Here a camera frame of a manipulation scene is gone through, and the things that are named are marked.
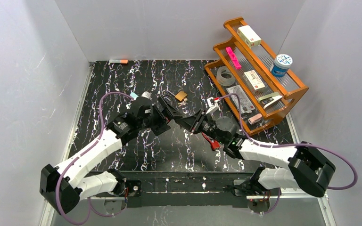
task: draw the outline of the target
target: white box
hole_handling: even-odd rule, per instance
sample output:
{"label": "white box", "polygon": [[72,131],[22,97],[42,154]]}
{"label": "white box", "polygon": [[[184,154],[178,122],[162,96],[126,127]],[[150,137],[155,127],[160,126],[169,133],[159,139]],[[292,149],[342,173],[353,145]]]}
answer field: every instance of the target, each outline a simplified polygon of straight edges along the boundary
{"label": "white box", "polygon": [[262,39],[256,34],[255,31],[249,26],[242,26],[238,28],[237,34],[242,38],[242,40],[249,46],[258,46],[262,42]]}
{"label": "white box", "polygon": [[250,91],[253,94],[266,88],[262,79],[260,79],[259,75],[254,70],[244,72],[244,74],[244,80],[246,81],[246,85],[249,87]]}

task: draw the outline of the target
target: orange wooden rack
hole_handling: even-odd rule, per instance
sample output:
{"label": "orange wooden rack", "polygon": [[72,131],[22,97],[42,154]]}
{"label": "orange wooden rack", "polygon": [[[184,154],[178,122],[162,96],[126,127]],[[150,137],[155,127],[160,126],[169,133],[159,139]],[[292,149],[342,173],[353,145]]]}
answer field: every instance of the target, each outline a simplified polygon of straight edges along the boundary
{"label": "orange wooden rack", "polygon": [[[242,17],[227,20],[224,23],[224,27],[231,33],[232,37],[228,41],[219,43],[213,47],[213,50],[218,54],[220,59],[206,64],[205,70],[222,95],[226,95],[227,92],[226,87],[220,85],[216,80],[215,75],[217,74],[217,69],[221,66],[227,66],[229,71],[234,75],[236,79],[235,85],[240,85],[242,87],[252,104],[256,107],[255,112],[244,117],[243,123],[243,126],[249,135],[253,135],[278,125],[309,88],[303,84],[292,70],[288,70],[287,74],[282,78],[274,77],[270,73],[269,68],[273,63],[276,54],[263,40],[259,46],[249,48],[237,34],[238,28],[245,25],[247,25],[247,23]],[[241,69],[238,70],[234,67],[234,64],[225,51],[226,47],[231,47],[233,49],[239,63],[242,65]],[[266,85],[264,91],[253,94],[246,86],[245,81],[242,79],[243,73],[251,70],[255,70],[262,78],[262,81]],[[273,92],[278,92],[283,98],[277,104],[264,110],[257,99]],[[239,112],[234,102],[230,98],[226,98],[225,101],[230,106],[235,116],[238,117]],[[262,121],[248,126],[246,123],[247,118],[252,117],[257,113],[262,114]]]}

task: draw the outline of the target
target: tape roll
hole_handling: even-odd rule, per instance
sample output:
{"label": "tape roll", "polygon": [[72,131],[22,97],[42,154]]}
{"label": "tape roll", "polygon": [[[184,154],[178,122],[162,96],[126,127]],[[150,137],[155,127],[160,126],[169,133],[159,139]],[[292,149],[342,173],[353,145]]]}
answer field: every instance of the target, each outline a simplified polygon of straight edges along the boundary
{"label": "tape roll", "polygon": [[[228,74],[231,77],[225,78],[222,74]],[[222,86],[230,86],[235,83],[234,75],[228,70],[228,68],[226,66],[222,66],[217,69],[216,79],[217,79],[218,83]]]}

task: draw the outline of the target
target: black marble floor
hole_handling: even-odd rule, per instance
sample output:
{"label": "black marble floor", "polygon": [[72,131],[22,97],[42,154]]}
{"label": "black marble floor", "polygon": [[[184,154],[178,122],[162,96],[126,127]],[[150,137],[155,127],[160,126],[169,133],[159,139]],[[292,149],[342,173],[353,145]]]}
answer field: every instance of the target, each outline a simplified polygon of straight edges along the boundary
{"label": "black marble floor", "polygon": [[[109,65],[107,61],[96,62],[70,156],[98,136],[99,100],[107,92],[134,92],[141,95],[144,91],[149,91],[155,102],[157,94],[166,89],[173,93],[183,90],[188,94],[188,102],[185,106],[179,107],[180,110],[190,115],[200,108],[206,109],[207,98],[220,96],[204,70],[204,65],[208,62],[130,61],[127,65]],[[104,101],[105,120],[125,110],[126,106],[127,100],[124,97],[108,96]],[[221,103],[220,111],[214,115],[225,115],[235,120],[225,102]],[[149,130],[141,131],[138,138],[111,154],[95,169],[254,172],[262,164],[233,159],[223,151],[212,152],[210,145],[200,134],[191,135],[174,122],[169,125],[172,129],[158,137]],[[278,126],[255,135],[254,139],[279,144],[292,143],[286,119]]]}

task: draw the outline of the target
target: white backdrop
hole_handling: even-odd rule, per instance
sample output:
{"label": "white backdrop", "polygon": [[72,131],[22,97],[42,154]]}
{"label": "white backdrop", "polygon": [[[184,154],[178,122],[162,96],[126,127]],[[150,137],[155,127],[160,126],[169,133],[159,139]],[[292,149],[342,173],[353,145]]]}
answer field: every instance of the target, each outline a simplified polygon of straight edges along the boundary
{"label": "white backdrop", "polygon": [[88,68],[54,0],[0,2],[0,226],[38,225]]}
{"label": "white backdrop", "polygon": [[243,16],[278,52],[304,0],[56,0],[89,61],[218,59]]}
{"label": "white backdrop", "polygon": [[[335,220],[362,225],[362,1],[308,0],[282,52],[310,87],[292,110],[300,138],[343,154],[358,169],[355,187],[329,191]],[[337,167],[331,186],[350,183],[349,167],[329,158]]]}

